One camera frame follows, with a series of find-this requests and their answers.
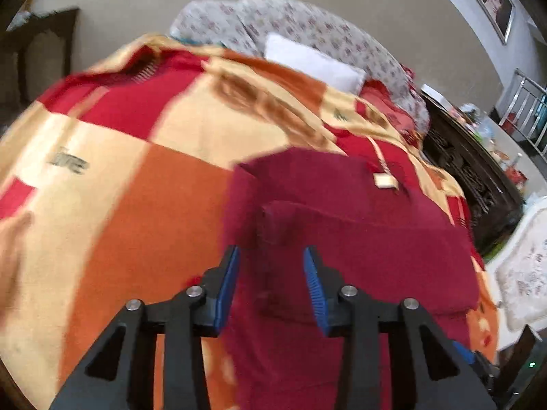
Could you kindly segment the white ornate floral chair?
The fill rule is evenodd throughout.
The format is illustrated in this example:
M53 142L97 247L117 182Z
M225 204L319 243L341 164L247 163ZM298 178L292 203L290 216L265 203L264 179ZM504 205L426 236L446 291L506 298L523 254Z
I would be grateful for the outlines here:
M517 342L526 325L546 329L546 199L530 206L504 248L486 264L499 312L500 352Z

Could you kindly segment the dark carved wooden cabinet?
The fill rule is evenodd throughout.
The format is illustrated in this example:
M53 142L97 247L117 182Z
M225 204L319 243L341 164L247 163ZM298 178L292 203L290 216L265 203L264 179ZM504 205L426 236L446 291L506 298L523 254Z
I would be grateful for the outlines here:
M481 256L510 237L523 216L523 198L491 154L436 101L424 97L430 127L423 152L462 188L470 227Z

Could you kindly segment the white pillow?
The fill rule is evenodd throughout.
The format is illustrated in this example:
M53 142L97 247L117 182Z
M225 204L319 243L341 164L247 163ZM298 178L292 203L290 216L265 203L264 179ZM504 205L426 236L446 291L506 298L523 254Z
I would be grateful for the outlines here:
M327 56L316 49L270 32L266 36L264 58L267 61L302 72L344 93L359 95L367 74Z

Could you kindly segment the dark red knit sweater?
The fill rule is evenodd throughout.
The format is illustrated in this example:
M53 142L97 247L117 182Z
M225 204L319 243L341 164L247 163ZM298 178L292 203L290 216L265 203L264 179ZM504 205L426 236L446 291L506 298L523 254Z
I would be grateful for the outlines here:
M244 409L330 409L342 343L320 332L303 269L306 247L376 300L413 297L468 344L478 282L464 229L421 190L376 186L365 158L291 148L238 165L224 240L238 246L224 333Z

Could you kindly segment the clutter on cabinet top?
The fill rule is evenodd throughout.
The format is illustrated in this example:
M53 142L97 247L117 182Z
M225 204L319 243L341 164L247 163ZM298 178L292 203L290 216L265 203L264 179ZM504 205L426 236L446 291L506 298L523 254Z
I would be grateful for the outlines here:
M442 114L487 151L519 193L525 196L526 186L530 181L524 167L525 153L512 137L477 106L464 104L462 107L455 107L443 94L425 83L420 90L426 100L439 107Z

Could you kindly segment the red embroidered pillow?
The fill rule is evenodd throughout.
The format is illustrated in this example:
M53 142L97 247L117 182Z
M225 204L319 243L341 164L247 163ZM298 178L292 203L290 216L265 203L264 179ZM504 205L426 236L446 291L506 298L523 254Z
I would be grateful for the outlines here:
M390 98L388 88L378 80L368 80L362 86L360 98L377 108L389 123L401 133L408 143L417 144L422 137L416 130L413 118Z

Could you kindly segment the metal drying rack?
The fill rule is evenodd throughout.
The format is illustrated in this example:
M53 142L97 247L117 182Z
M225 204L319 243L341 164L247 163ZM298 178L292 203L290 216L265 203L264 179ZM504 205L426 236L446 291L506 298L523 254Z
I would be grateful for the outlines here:
M516 69L499 126L531 158L546 163L546 86Z

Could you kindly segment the grey floral quilt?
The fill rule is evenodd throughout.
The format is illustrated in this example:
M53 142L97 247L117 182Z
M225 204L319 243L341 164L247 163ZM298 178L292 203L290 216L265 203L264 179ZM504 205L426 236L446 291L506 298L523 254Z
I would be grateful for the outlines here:
M391 102L426 133L430 117L414 75L373 36L340 16L298 0L194 0L169 29L183 43L217 44L248 56L265 54L271 32L318 50L382 82Z

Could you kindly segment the red orange cream blanket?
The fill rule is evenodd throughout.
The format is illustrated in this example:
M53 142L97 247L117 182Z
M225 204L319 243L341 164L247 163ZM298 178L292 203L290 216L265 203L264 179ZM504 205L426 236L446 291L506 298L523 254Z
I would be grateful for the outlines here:
M466 347L494 358L498 314L456 180L372 104L218 46L146 35L49 88L1 141L1 358L46 409L129 299L170 299L229 245L235 168L291 148L365 158L380 188L422 191L466 231L478 282ZM244 409L223 335L203 344L211 405Z

